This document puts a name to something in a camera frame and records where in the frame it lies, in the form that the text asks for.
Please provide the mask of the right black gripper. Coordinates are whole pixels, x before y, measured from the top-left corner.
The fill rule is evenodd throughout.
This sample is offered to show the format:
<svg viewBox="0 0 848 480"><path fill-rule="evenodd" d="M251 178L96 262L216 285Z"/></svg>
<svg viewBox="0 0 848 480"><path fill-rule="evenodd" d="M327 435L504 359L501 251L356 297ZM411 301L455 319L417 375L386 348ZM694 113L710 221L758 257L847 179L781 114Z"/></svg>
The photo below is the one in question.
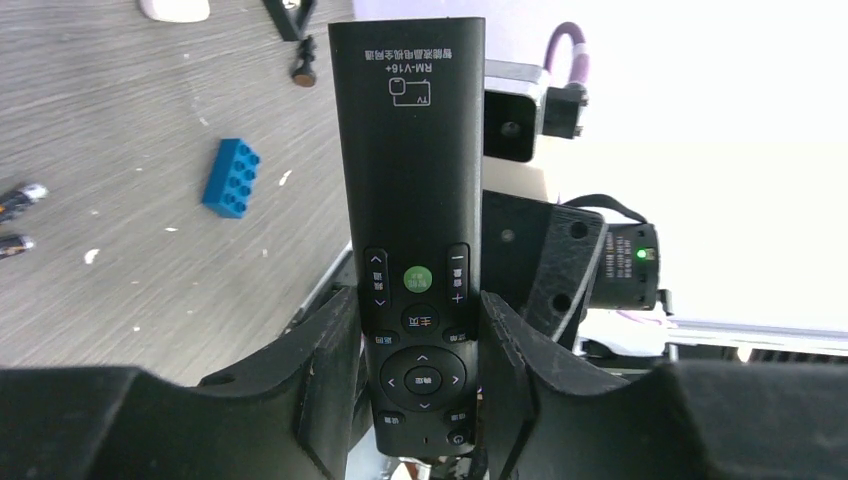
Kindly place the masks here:
<svg viewBox="0 0 848 480"><path fill-rule="evenodd" d="M599 213L485 191L481 288L571 350L606 233Z"/></svg>

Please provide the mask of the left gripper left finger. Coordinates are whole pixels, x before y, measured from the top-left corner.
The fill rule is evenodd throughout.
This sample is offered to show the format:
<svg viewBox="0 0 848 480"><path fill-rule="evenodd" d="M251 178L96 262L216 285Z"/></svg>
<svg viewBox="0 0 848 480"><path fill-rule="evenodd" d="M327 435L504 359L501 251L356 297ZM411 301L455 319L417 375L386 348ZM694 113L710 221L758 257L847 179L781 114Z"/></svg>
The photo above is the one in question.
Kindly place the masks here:
<svg viewBox="0 0 848 480"><path fill-rule="evenodd" d="M358 397L354 289L196 387L136 367L1 374L5 479L341 479Z"/></svg>

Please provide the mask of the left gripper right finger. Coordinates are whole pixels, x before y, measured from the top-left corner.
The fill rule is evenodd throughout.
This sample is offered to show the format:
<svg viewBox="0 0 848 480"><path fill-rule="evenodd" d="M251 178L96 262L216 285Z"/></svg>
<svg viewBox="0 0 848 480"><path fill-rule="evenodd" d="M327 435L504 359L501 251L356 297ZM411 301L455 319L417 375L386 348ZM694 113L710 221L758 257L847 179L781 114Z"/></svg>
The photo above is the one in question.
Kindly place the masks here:
<svg viewBox="0 0 848 480"><path fill-rule="evenodd" d="M847 370L680 361L635 381L481 297L482 442L495 479L843 479Z"/></svg>

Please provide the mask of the black remote control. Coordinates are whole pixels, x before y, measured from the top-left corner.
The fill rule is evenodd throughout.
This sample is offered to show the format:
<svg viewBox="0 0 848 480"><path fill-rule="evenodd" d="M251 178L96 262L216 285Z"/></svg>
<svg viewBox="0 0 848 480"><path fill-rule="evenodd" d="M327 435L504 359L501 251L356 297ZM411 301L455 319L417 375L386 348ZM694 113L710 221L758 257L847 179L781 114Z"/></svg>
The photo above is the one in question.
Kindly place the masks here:
<svg viewBox="0 0 848 480"><path fill-rule="evenodd" d="M476 436L485 22L328 34L377 447L461 456Z"/></svg>

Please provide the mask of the white red remote control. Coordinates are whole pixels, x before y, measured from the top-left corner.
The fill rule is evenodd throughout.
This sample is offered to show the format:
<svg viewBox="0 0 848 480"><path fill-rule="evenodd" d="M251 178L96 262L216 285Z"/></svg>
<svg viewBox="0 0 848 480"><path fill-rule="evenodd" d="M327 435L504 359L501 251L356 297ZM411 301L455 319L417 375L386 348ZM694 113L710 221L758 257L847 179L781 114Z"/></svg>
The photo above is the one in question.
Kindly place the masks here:
<svg viewBox="0 0 848 480"><path fill-rule="evenodd" d="M208 0L138 0L141 12L153 21L165 23L197 23L211 13Z"/></svg>

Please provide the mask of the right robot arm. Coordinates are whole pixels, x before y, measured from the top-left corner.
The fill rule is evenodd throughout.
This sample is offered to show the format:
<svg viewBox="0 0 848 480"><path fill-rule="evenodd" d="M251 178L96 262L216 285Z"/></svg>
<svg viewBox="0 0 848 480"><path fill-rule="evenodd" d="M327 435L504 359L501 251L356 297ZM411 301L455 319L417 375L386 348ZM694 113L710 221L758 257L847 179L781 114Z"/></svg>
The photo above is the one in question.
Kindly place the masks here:
<svg viewBox="0 0 848 480"><path fill-rule="evenodd" d="M653 309L659 271L654 224L609 195L483 194L482 289L567 348L590 309Z"/></svg>

